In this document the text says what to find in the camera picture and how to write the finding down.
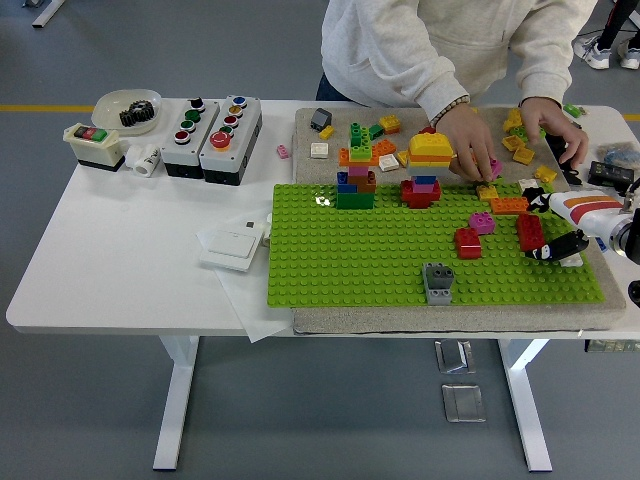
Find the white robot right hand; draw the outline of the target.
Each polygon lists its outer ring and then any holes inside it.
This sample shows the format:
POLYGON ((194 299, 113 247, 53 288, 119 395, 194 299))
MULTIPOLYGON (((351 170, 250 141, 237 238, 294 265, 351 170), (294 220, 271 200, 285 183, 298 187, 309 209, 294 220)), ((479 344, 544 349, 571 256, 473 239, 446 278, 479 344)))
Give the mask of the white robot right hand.
POLYGON ((541 247, 526 251, 528 258, 565 259, 585 250, 590 237, 600 238, 619 255, 631 258, 626 247, 632 216, 624 212, 623 204, 613 197, 599 190, 543 193, 540 188, 527 188, 523 196, 529 202, 529 211, 544 213, 551 210, 574 228, 541 247))

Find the person's right hand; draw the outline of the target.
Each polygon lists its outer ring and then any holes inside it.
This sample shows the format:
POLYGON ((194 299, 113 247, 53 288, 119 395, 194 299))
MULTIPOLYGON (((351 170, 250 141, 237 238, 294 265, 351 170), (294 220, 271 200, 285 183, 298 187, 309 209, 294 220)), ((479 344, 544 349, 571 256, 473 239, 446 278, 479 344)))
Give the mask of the person's right hand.
POLYGON ((494 178, 491 160, 495 149, 491 132, 484 120, 466 103, 453 106, 435 124, 445 135, 453 153, 450 170, 472 182, 490 182, 494 178))

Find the person's left hand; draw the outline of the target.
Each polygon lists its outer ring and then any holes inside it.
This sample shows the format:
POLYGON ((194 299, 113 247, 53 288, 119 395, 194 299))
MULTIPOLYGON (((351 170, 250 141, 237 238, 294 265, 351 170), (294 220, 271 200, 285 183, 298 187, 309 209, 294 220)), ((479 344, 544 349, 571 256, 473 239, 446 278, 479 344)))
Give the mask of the person's left hand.
POLYGON ((529 97, 521 102, 520 112, 531 145, 540 139, 540 129, 544 129, 565 142, 566 150, 558 160, 560 164, 568 162, 572 169, 577 169, 584 162, 589 147, 588 135, 569 121, 554 100, 529 97))

